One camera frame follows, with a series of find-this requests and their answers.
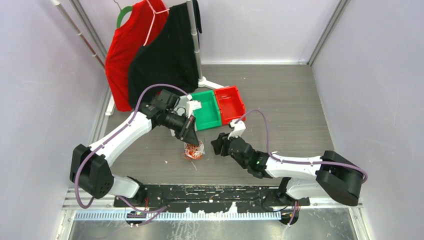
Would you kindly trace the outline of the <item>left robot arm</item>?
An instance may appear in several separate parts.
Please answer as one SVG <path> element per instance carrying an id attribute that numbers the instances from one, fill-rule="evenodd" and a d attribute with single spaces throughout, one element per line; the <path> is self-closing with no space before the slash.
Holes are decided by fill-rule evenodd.
<path id="1" fill-rule="evenodd" d="M 135 207 L 141 206 L 146 200 L 142 183 L 129 176 L 113 174 L 111 166 L 130 145 L 157 126 L 172 130 L 174 136 L 186 144 L 199 146 L 196 117 L 189 110 L 195 101 L 187 97 L 185 113 L 178 114 L 175 108 L 180 99 L 164 89 L 150 102 L 138 103 L 127 120 L 105 137 L 89 146 L 76 146 L 72 153 L 70 181 L 95 199 L 115 195 L 125 197 Z"/>

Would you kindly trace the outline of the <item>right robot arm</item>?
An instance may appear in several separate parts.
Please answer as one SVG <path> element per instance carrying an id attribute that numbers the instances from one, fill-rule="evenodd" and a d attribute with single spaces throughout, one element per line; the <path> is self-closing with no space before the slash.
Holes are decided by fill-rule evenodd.
<path id="1" fill-rule="evenodd" d="M 304 198 L 329 197 L 339 204 L 355 207 L 367 179 L 361 168 L 332 150 L 314 157 L 269 155 L 255 150 L 243 138 L 223 132 L 211 145 L 215 155 L 230 156 L 256 178 L 280 178 L 277 198 L 286 206 Z"/>

